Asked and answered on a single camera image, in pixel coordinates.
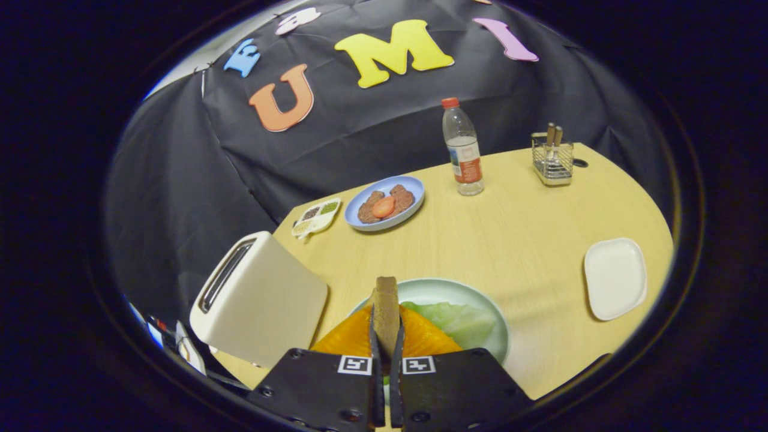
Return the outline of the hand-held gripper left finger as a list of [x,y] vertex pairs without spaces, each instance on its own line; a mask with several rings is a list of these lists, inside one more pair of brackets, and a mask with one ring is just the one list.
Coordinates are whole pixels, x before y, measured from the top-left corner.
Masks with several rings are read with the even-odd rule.
[[382,362],[372,319],[362,323],[367,355],[286,351],[247,401],[272,415],[315,431],[374,431],[386,424]]

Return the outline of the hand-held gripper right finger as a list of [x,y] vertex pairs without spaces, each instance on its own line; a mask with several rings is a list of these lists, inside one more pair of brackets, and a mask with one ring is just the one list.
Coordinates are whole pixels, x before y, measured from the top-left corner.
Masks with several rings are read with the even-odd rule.
[[429,320],[400,309],[391,361],[390,421],[403,431],[494,431],[532,413],[535,403],[483,348],[407,356],[413,333],[445,337]]

